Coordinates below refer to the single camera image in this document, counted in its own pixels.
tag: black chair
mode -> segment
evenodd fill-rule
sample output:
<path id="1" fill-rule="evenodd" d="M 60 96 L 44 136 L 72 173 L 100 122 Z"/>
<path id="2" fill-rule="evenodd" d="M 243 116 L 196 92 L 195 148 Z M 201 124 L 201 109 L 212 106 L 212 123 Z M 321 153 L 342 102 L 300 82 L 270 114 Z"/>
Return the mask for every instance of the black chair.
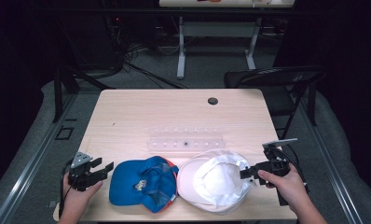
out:
<path id="1" fill-rule="evenodd" d="M 294 114 L 307 88 L 309 88 L 309 116 L 314 123 L 315 83 L 325 77 L 323 67 L 297 66 L 252 69 L 239 72 L 227 72 L 224 82 L 228 89 L 259 89 L 267 102 L 272 117 L 289 116 L 280 139 L 287 135 Z"/>

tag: human hand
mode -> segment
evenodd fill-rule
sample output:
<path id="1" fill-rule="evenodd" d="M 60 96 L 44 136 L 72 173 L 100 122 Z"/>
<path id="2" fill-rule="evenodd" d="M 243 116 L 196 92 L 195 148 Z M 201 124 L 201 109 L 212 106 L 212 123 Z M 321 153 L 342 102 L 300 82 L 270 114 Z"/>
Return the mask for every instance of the human hand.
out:
<path id="1" fill-rule="evenodd" d="M 92 198 L 102 185 L 103 181 L 101 180 L 85 191 L 72 189 L 69 184 L 69 173 L 67 173 L 63 178 L 64 207 L 58 223 L 77 223 L 87 209 L 90 198 Z"/>
<path id="2" fill-rule="evenodd" d="M 290 209 L 298 216 L 300 223 L 326 223 L 307 194 L 302 178 L 293 164 L 290 163 L 290 172 L 283 177 L 263 170 L 259 170 L 258 175 L 276 186 Z"/>
<path id="3" fill-rule="evenodd" d="M 283 177 L 263 170 L 259 170 L 258 175 L 269 183 L 275 185 L 284 200 L 289 203 L 291 210 L 295 211 L 294 206 L 300 204 L 300 201 L 309 200 L 309 196 L 298 171 L 293 164 L 290 163 L 289 165 L 290 172 Z"/>

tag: metal stand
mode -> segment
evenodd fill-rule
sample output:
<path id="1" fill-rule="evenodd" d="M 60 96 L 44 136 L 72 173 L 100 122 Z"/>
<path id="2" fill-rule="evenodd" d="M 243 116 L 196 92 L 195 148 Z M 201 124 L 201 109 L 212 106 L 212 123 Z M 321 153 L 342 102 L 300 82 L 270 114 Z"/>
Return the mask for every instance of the metal stand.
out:
<path id="1" fill-rule="evenodd" d="M 316 111 L 316 84 L 312 84 L 309 86 L 307 113 L 310 123 L 313 126 L 317 126 L 315 119 L 315 111 Z"/>
<path id="2" fill-rule="evenodd" d="M 52 121 L 53 123 L 57 122 L 57 120 L 62 115 L 62 106 L 63 106 L 62 84 L 66 88 L 66 90 L 71 94 L 77 94 L 80 91 L 80 87 L 78 86 L 74 75 L 76 75 L 77 77 L 83 78 L 88 83 L 94 85 L 95 87 L 98 87 L 101 91 L 115 89 L 115 88 L 104 85 L 102 82 L 99 82 L 98 80 L 92 77 L 89 77 L 87 74 L 77 69 L 74 69 L 73 67 L 70 67 L 70 66 L 58 67 L 57 72 L 55 73 L 55 77 L 54 77 L 55 118 Z"/>
<path id="3" fill-rule="evenodd" d="M 186 49 L 185 36 L 226 36 L 226 37 L 251 37 L 250 46 L 245 50 L 245 56 L 249 69 L 255 69 L 253 52 L 258 38 L 259 26 L 257 22 L 184 22 L 183 17 L 179 20 L 179 63 L 177 66 L 177 78 L 185 77 Z"/>

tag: white stand leg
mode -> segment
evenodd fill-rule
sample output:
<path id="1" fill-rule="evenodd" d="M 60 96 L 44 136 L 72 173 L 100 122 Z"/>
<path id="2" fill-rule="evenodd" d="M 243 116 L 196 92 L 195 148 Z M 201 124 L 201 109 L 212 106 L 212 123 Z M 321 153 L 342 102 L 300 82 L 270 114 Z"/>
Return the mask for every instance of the white stand leg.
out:
<path id="1" fill-rule="evenodd" d="M 252 36 L 252 40 L 250 41 L 249 49 L 246 49 L 244 51 L 244 53 L 246 55 L 247 65 L 248 65 L 249 69 L 255 69 L 255 63 L 254 63 L 254 60 L 253 60 L 253 52 L 254 52 L 254 49 L 255 49 L 255 43 L 256 43 L 257 38 L 258 38 L 258 33 L 259 33 L 258 23 L 260 21 L 261 20 L 258 19 L 257 22 L 255 23 L 255 27 L 253 29 L 253 36 Z"/>
<path id="2" fill-rule="evenodd" d="M 183 17 L 179 20 L 179 63 L 177 65 L 177 79 L 185 78 L 186 69 L 186 50 L 185 50 L 185 35 L 183 30 Z"/>

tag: chair backrest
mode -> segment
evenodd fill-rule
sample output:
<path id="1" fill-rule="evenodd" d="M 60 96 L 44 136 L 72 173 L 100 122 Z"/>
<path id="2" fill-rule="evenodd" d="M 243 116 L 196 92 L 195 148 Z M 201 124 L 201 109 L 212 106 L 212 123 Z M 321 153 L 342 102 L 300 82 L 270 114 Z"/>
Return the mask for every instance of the chair backrest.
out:
<path id="1" fill-rule="evenodd" d="M 304 91 L 310 84 L 325 77 L 324 68 L 319 65 L 274 67 L 253 69 L 239 72 L 227 72 L 225 75 L 226 88 L 236 89 L 241 86 L 289 86 Z"/>

